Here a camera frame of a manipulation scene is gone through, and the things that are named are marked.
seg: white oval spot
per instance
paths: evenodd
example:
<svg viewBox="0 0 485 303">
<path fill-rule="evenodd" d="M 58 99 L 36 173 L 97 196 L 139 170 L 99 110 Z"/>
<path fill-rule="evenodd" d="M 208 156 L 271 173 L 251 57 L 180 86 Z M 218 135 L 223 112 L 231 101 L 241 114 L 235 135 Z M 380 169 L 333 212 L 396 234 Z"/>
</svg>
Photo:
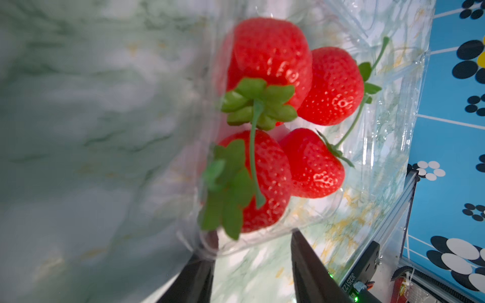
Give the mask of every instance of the white oval spot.
<svg viewBox="0 0 485 303">
<path fill-rule="evenodd" d="M 435 175 L 437 175 L 438 177 L 444 177 L 446 175 L 446 172 L 444 170 L 442 170 L 441 168 L 435 169 L 435 171 L 433 171 L 433 173 Z"/>
<path fill-rule="evenodd" d="M 470 283 L 479 291 L 485 293 L 485 276 L 479 273 L 473 273 L 468 277 Z"/>
<path fill-rule="evenodd" d="M 465 261 L 463 258 L 460 258 L 454 254 L 443 254 L 441 256 L 441 260 L 448 266 L 452 271 L 455 271 L 460 274 L 471 274 L 473 269 L 471 265 Z"/>
<path fill-rule="evenodd" d="M 426 162 L 426 161 L 419 161 L 418 162 L 418 167 L 420 167 L 420 168 L 428 168 L 428 162 Z"/>
<path fill-rule="evenodd" d="M 426 179 L 428 179 L 430 181 L 436 181 L 436 175 L 435 174 L 432 174 L 432 173 L 427 173 L 426 174 Z"/>
<path fill-rule="evenodd" d="M 428 163 L 429 167 L 431 167 L 432 169 L 437 169 L 439 168 L 439 163 L 436 162 L 436 161 L 431 161 Z"/>
<path fill-rule="evenodd" d="M 480 253 L 475 246 L 461 239 L 448 239 L 446 246 L 457 256 L 468 260 L 476 260 L 480 257 Z"/>
</svg>

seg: white grid line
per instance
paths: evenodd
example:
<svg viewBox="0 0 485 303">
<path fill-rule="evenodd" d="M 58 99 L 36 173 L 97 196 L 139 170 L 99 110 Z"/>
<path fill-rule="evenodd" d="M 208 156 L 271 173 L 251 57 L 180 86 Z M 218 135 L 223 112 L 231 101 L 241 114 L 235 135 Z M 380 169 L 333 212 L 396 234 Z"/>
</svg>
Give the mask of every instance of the white grid line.
<svg viewBox="0 0 485 303">
<path fill-rule="evenodd" d="M 468 124 L 468 123 L 463 123 L 463 122 L 458 122 L 458 121 L 453 121 L 453 120 L 448 120 L 448 119 L 426 116 L 426 115 L 422 115 L 422 114 L 418 114 L 418 117 L 430 119 L 430 120 L 436 120 L 436 121 L 440 121 L 440 122 L 451 123 L 451 124 L 457 124 L 457 125 L 461 125 L 461 126 L 467 126 L 469 128 L 485 129 L 485 126 L 481 126 L 481 125 Z"/>
<path fill-rule="evenodd" d="M 480 6 L 480 3 L 475 3 L 474 5 L 472 5 L 470 7 L 470 9 L 475 9 L 475 8 L 478 8 L 479 6 Z M 463 8 L 459 8 L 459 9 L 455 9 L 455 10 L 452 10 L 452 11 L 448 11 L 448 12 L 444 12 L 444 13 L 441 13 L 441 14 L 437 14 L 437 15 L 434 15 L 433 16 L 433 19 L 440 18 L 440 17 L 444 17 L 444 16 L 453 15 L 453 14 L 456 14 L 456 13 L 461 13 L 463 10 L 464 10 Z"/>
<path fill-rule="evenodd" d="M 421 241 L 420 239 L 418 239 L 418 238 L 416 238 L 416 237 L 413 237 L 412 235 L 409 235 L 409 236 L 410 236 L 411 238 L 413 238 L 414 240 L 418 240 L 419 242 L 424 243 L 424 244 L 428 245 L 429 247 L 432 247 L 432 248 L 436 249 L 436 248 L 435 248 L 433 245 L 431 245 L 431 244 L 428 244 L 428 243 L 426 243 L 426 242 L 424 242 L 424 241 Z"/>
<path fill-rule="evenodd" d="M 417 254 L 418 256 L 421 256 L 421 257 L 425 258 L 426 260 L 429 260 L 429 259 L 428 259 L 428 257 L 426 257 L 426 256 L 424 256 L 424 255 L 421 255 L 421 254 L 419 254 L 419 253 L 417 253 L 417 252 L 415 252 L 415 251 L 413 251 L 413 250 L 411 250 L 411 249 L 410 249 L 409 251 L 410 251 L 410 252 L 412 252 L 412 253 Z"/>
<path fill-rule="evenodd" d="M 440 50 L 434 50 L 432 51 L 430 54 L 431 55 L 435 55 L 435 54 L 441 54 L 441 53 L 446 53 L 446 52 L 449 52 L 449 51 L 455 51 L 455 50 L 458 50 L 459 47 L 453 47 L 453 48 L 444 48 L 444 49 L 440 49 Z"/>
<path fill-rule="evenodd" d="M 407 244 L 407 258 L 411 260 L 411 254 L 409 253 L 409 233 L 406 230 L 406 244 Z"/>
</svg>

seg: strawberry stem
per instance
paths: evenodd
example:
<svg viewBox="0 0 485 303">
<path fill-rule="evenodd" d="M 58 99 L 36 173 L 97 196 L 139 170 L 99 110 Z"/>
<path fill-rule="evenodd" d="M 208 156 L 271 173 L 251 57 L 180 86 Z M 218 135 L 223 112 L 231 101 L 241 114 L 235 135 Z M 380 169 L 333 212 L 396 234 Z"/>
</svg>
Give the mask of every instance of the strawberry stem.
<svg viewBox="0 0 485 303">
<path fill-rule="evenodd" d="M 347 139 L 347 137 L 350 135 L 350 133 L 352 132 L 354 127 L 357 125 L 357 121 L 359 120 L 360 115 L 362 114 L 362 111 L 364 110 L 364 105 L 366 103 L 367 98 L 369 98 L 369 96 L 365 95 L 364 99 L 362 100 L 362 102 L 359 105 L 357 116 L 356 116 L 355 120 L 352 122 L 352 125 L 350 125 L 349 130 L 345 133 L 345 135 L 342 137 L 342 139 L 340 139 L 340 141 L 337 144 L 335 144 L 336 149 L 345 141 L 345 139 Z"/>
<path fill-rule="evenodd" d="M 379 61 L 381 61 L 382 56 L 384 55 L 384 50 L 386 50 L 386 47 L 388 46 L 389 41 L 390 41 L 389 37 L 384 37 L 384 39 L 382 41 L 381 52 L 379 53 L 379 56 L 377 56 L 377 59 L 375 60 L 374 64 L 372 65 L 371 72 L 375 69 L 375 67 L 377 66 Z M 337 149 L 345 141 L 345 139 L 347 139 L 347 137 L 350 135 L 350 133 L 352 132 L 352 130 L 356 126 L 357 121 L 359 120 L 360 115 L 362 114 L 362 111 L 364 110 L 364 105 L 367 103 L 367 100 L 369 98 L 371 98 L 371 96 L 369 96 L 368 94 L 364 95 L 362 102 L 359 105 L 359 109 L 358 109 L 357 116 L 356 116 L 355 120 L 352 122 L 352 125 L 350 125 L 349 130 L 345 133 L 345 135 L 342 137 L 342 139 L 337 144 L 334 145 L 335 149 Z"/>
<path fill-rule="evenodd" d="M 266 203 L 266 198 L 261 193 L 258 183 L 258 175 L 256 174 L 256 158 L 255 158 L 255 139 L 256 139 L 256 124 L 258 119 L 264 111 L 264 102 L 259 99 L 254 99 L 254 113 L 251 121 L 251 132 L 249 134 L 249 159 L 251 163 L 251 176 L 253 177 L 256 186 L 256 209 L 260 209 Z"/>
<path fill-rule="evenodd" d="M 374 64 L 372 65 L 372 70 L 374 70 L 379 61 L 381 61 L 382 55 L 384 55 L 384 50 L 388 46 L 390 40 L 391 39 L 389 37 L 384 37 L 382 41 L 381 52 L 379 53 L 379 56 L 377 56 L 377 60 L 375 60 Z"/>
</svg>

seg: black oval spot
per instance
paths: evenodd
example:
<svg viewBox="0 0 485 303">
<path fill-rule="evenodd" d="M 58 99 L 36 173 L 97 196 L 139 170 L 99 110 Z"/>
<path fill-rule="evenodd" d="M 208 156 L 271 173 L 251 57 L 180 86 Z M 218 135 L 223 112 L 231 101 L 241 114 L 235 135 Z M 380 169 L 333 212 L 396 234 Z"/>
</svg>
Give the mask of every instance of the black oval spot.
<svg viewBox="0 0 485 303">
<path fill-rule="evenodd" d="M 484 219 L 483 219 L 483 217 L 482 217 L 482 216 L 479 216 L 479 215 L 473 215 L 473 216 L 472 216 L 472 218 L 473 218 L 474 220 L 476 220 L 476 221 L 479 221 L 479 222 L 481 222 L 481 221 L 483 221 L 483 220 L 484 220 Z"/>
<path fill-rule="evenodd" d="M 446 264 L 443 263 L 443 260 L 441 259 L 442 255 L 442 253 L 437 252 L 436 250 L 429 250 L 426 252 L 426 256 L 433 264 L 435 264 L 439 268 L 449 271 L 450 268 L 446 266 Z"/>
<path fill-rule="evenodd" d="M 466 112 L 476 112 L 478 107 L 476 105 L 470 104 L 465 107 Z"/>
<path fill-rule="evenodd" d="M 462 4 L 461 7 L 463 8 L 470 8 L 473 5 L 473 0 L 465 0 Z"/>
<path fill-rule="evenodd" d="M 473 13 L 471 13 L 471 18 L 473 20 L 476 20 L 478 18 L 480 18 L 481 16 L 483 16 L 484 14 L 484 11 L 481 10 L 481 9 L 478 9 L 478 10 L 475 10 Z"/>
<path fill-rule="evenodd" d="M 470 40 L 458 48 L 456 55 L 462 60 L 470 60 L 478 57 L 484 50 L 484 44 L 480 40 Z"/>
<path fill-rule="evenodd" d="M 460 13 L 460 18 L 461 19 L 466 19 L 466 18 L 470 17 L 470 15 L 471 15 L 471 10 L 468 10 L 468 9 L 467 10 L 463 10 Z"/>
<path fill-rule="evenodd" d="M 478 96 L 471 96 L 470 98 L 467 99 L 468 103 L 470 104 L 477 104 L 480 102 L 480 97 Z"/>
<path fill-rule="evenodd" d="M 466 79 L 475 75 L 478 70 L 478 65 L 473 61 L 462 61 L 453 67 L 453 77 L 458 79 Z"/>
<path fill-rule="evenodd" d="M 448 241 L 448 238 L 441 237 L 441 236 L 434 236 L 431 237 L 431 244 L 438 249 L 442 253 L 449 253 L 452 254 L 453 252 L 448 248 L 446 245 L 446 241 Z"/>
<path fill-rule="evenodd" d="M 455 279 L 456 282 L 458 282 L 461 286 L 468 288 L 469 290 L 473 291 L 478 291 L 478 289 L 473 286 L 473 284 L 470 282 L 470 279 L 468 278 L 468 274 L 460 274 L 455 271 L 452 271 L 452 277 Z"/>
<path fill-rule="evenodd" d="M 477 168 L 477 171 L 485 173 L 485 163 L 477 164 L 476 168 Z"/>
<path fill-rule="evenodd" d="M 480 70 L 475 75 L 475 79 L 477 79 L 478 83 L 485 84 L 485 68 L 480 68 Z"/>
</svg>

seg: red strawberry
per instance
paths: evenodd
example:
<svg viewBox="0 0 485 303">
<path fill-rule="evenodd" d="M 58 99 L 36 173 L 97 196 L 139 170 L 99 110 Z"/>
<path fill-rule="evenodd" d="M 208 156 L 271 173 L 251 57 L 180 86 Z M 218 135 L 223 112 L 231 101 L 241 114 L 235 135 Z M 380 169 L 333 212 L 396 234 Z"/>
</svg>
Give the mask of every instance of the red strawberry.
<svg viewBox="0 0 485 303">
<path fill-rule="evenodd" d="M 356 111 L 364 97 L 359 67 L 340 48 L 318 48 L 311 53 L 313 83 L 298 116 L 318 125 L 339 124 Z"/>
<path fill-rule="evenodd" d="M 245 166 L 251 172 L 249 131 L 231 135 L 222 140 L 219 145 L 228 146 L 236 139 L 244 140 Z M 275 224 L 283 216 L 291 195 L 291 173 L 288 158 L 278 142 L 260 130 L 256 131 L 255 157 L 259 188 L 266 197 L 266 203 L 260 209 L 256 209 L 256 200 L 254 197 L 252 198 L 249 206 L 243 211 L 243 233 Z"/>
<path fill-rule="evenodd" d="M 322 198 L 336 192 L 345 179 L 342 163 L 322 139 L 307 128 L 290 132 L 280 142 L 291 167 L 291 195 Z"/>
<path fill-rule="evenodd" d="M 272 129 L 277 122 L 295 119 L 296 110 L 310 90 L 312 77 L 311 52 L 303 32 L 284 20 L 260 17 L 245 20 L 223 42 L 219 67 L 227 60 L 224 56 L 231 42 L 227 94 L 222 108 L 223 112 L 232 113 L 228 123 L 251 122 L 253 100 L 261 101 L 265 107 L 258 119 L 260 129 Z M 218 72 L 216 81 L 221 83 L 224 76 Z M 262 83 L 241 85 L 243 79 L 259 79 Z M 263 92 L 266 86 L 271 89 Z M 292 90 L 278 91 L 287 86 Z M 284 108 L 284 104 L 293 109 Z"/>
</svg>

